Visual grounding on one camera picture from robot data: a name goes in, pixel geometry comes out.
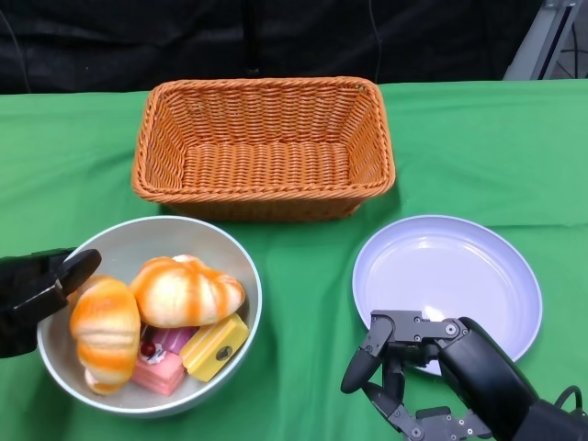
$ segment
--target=bread roll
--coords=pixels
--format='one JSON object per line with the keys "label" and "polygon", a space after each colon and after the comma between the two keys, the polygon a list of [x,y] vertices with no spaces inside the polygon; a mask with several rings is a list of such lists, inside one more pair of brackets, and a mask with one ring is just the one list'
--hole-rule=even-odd
{"label": "bread roll", "polygon": [[130,284],[141,318],[159,328],[219,322],[243,304],[241,284],[191,255],[157,257]]}
{"label": "bread roll", "polygon": [[85,382],[108,395],[130,379],[137,362],[141,319],[127,285],[108,276],[92,276],[78,289],[70,319]]}

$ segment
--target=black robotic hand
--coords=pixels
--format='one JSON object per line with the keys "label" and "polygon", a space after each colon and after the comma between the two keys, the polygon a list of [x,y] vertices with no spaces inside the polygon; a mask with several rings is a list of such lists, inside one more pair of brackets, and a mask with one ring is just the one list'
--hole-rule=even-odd
{"label": "black robotic hand", "polygon": [[[402,404],[405,366],[438,360],[447,385],[469,411],[456,418],[447,407],[413,417]],[[382,385],[369,382],[383,365]],[[362,389],[376,409],[405,439],[445,441],[473,436],[497,441],[588,440],[588,422],[577,388],[556,404],[539,399],[513,361],[468,318],[429,322],[419,311],[373,311],[366,339],[352,358],[341,390]],[[560,407],[576,393],[576,409]]]}
{"label": "black robotic hand", "polygon": [[73,250],[0,259],[0,358],[34,351],[37,324],[66,306],[100,265],[97,250],[65,261]]}

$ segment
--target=green tablecloth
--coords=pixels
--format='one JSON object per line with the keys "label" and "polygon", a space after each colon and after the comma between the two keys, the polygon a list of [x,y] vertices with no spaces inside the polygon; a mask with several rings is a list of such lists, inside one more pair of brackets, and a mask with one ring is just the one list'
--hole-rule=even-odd
{"label": "green tablecloth", "polygon": [[[196,409],[138,421],[54,384],[40,356],[0,360],[0,438],[62,440],[400,439],[360,393],[339,391],[364,335],[351,293],[362,244],[398,218],[459,216],[500,233],[543,290],[544,319],[521,368],[547,399],[588,390],[588,82],[384,85],[395,187],[353,217],[221,227],[254,259],[265,310],[250,356]],[[76,246],[159,208],[130,189],[146,94],[0,97],[0,252]],[[463,407],[411,373],[409,409]]]}

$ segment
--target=silver bowl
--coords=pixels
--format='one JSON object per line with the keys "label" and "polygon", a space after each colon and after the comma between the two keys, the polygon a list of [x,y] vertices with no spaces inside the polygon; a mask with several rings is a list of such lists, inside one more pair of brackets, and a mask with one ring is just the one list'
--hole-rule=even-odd
{"label": "silver bowl", "polygon": [[130,283],[141,265],[154,257],[192,254],[208,265],[236,277],[247,300],[238,310],[251,333],[214,379],[203,383],[190,376],[171,396],[164,397],[129,382],[119,392],[99,396],[87,388],[75,341],[69,333],[70,309],[64,308],[39,325],[37,340],[45,366],[69,394],[97,409],[128,416],[153,418],[180,413],[217,390],[238,369],[249,352],[262,310],[261,283],[247,252],[229,234],[206,222],[177,216],[131,220],[97,234],[72,255],[90,248],[102,254],[96,274]]}

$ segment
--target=yellow cheese block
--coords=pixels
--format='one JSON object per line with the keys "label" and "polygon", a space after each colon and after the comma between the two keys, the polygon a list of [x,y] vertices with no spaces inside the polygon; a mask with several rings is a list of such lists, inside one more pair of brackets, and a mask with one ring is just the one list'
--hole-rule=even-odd
{"label": "yellow cheese block", "polygon": [[187,373],[200,381],[210,381],[245,343],[248,335],[247,325],[237,314],[201,326],[180,351]]}

